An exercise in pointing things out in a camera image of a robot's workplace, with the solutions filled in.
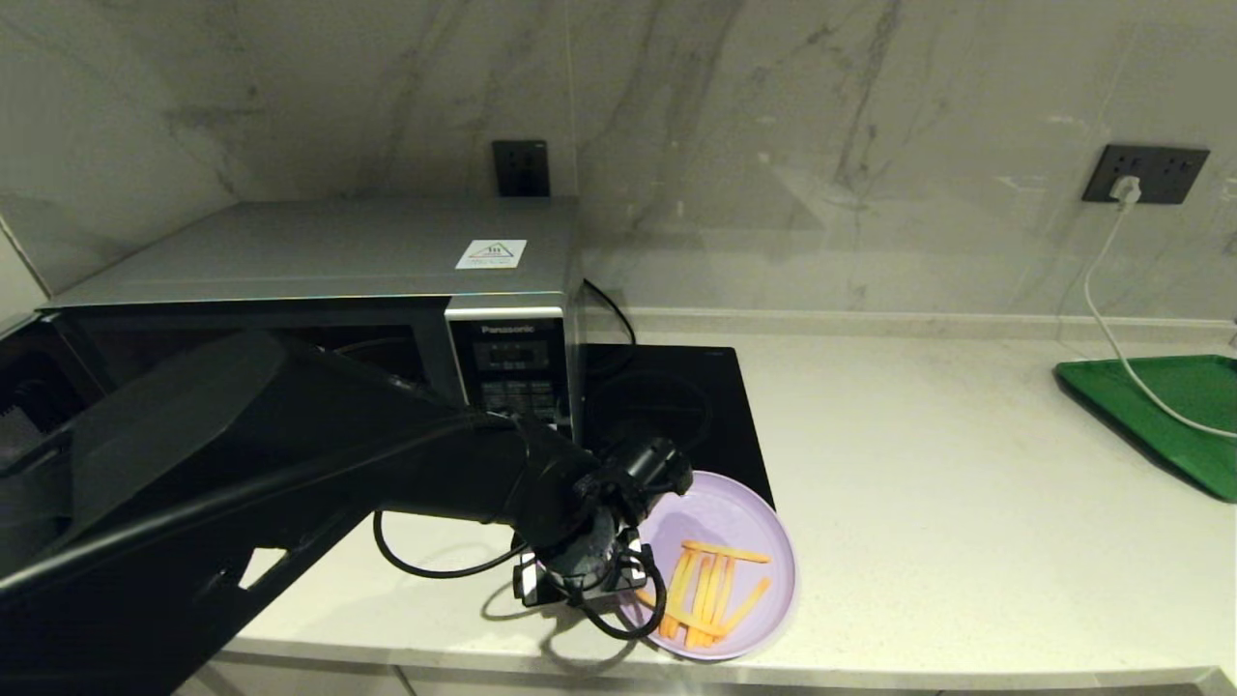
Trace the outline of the silver Panasonic microwave oven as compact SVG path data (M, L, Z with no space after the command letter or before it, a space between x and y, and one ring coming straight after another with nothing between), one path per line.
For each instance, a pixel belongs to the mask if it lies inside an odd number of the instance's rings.
M43 312L109 388L218 336L263 330L581 440L573 198L236 204L53 295ZM454 266L526 239L516 269Z

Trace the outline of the small black wall socket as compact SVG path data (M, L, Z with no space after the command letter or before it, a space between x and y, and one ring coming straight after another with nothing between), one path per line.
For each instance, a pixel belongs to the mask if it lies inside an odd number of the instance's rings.
M546 140L494 140L491 150L499 197L550 197Z

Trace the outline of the white warning sticker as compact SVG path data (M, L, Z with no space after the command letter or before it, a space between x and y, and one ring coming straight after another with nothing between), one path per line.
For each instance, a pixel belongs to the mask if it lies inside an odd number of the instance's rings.
M516 269L527 244L526 239L476 239L465 247L454 269Z

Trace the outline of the black induction cooktop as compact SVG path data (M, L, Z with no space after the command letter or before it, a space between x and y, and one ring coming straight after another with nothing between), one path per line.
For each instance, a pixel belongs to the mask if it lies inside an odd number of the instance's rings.
M664 436L694 473L737 480L776 499L734 347L593 344L599 373L585 383L584 443L609 452L628 436Z

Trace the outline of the green plastic tray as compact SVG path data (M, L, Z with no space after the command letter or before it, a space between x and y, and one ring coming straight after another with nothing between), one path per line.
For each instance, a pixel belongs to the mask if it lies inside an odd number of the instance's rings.
M1058 363L1065 396L1166 473L1237 504L1237 360L1218 354Z

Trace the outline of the purple plastic plate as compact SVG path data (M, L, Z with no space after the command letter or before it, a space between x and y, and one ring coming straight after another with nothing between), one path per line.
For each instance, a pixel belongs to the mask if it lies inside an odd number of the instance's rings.
M761 579L768 577L772 584L755 612L734 634L716 639L700 633L696 647L688 648L684 645L687 626L680 626L672 639L663 638L656 626L648 637L654 647L684 659L725 661L760 651L790 626L799 590L795 553L779 516L755 490L717 473L695 473L689 492L682 497L664 494L644 523L638 525L638 533L642 541L652 546L656 567L663 574L668 593L675 560L683 549L682 541L717 543L769 555L768 564L737 560L726 617ZM695 572L688 581L683 602L683 608L690 613L700 567L699 555L695 551Z

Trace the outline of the wide black wall socket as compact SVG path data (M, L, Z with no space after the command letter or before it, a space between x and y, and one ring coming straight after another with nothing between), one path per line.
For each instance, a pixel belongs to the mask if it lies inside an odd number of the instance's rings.
M1206 147L1108 143L1102 150L1084 188L1081 202L1116 203L1115 187L1122 178L1136 177L1144 204L1181 204L1192 190L1210 158Z

